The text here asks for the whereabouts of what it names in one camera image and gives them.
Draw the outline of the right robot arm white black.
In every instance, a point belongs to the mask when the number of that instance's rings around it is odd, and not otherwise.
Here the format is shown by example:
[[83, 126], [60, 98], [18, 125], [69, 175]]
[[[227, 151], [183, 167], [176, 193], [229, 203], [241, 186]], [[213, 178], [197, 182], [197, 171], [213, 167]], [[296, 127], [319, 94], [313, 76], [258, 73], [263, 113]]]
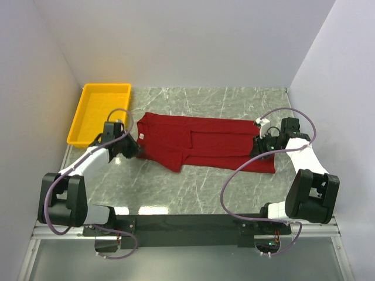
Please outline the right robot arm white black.
[[275, 150], [287, 150], [296, 176], [285, 201], [266, 205], [267, 217], [273, 220], [304, 220], [327, 224], [331, 221], [340, 180], [329, 174], [316, 157], [310, 137], [300, 131], [299, 119], [284, 118], [277, 136], [271, 135], [267, 119], [257, 118], [260, 133], [253, 137], [251, 157]]

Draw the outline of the red t shirt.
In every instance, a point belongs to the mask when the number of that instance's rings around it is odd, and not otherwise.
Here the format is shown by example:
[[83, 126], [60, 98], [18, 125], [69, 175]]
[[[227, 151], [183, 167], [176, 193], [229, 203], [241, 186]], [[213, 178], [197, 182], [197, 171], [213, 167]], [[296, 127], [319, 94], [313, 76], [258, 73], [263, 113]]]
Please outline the red t shirt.
[[177, 173], [184, 165], [236, 170], [250, 160], [259, 134], [253, 121], [151, 112], [137, 122], [137, 129], [144, 149], [140, 157]]

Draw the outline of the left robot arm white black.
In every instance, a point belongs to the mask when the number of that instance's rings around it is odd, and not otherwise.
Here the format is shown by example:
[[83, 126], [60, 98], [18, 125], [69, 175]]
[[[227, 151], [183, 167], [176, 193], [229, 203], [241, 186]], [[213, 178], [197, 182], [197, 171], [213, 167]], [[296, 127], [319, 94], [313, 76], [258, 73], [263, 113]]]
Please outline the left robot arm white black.
[[90, 205], [86, 183], [117, 155], [131, 159], [142, 153], [129, 133], [124, 124], [106, 121], [103, 132], [79, 159], [57, 173], [46, 173], [40, 189], [37, 220], [56, 235], [64, 235], [70, 228], [85, 224], [106, 224], [113, 208]]

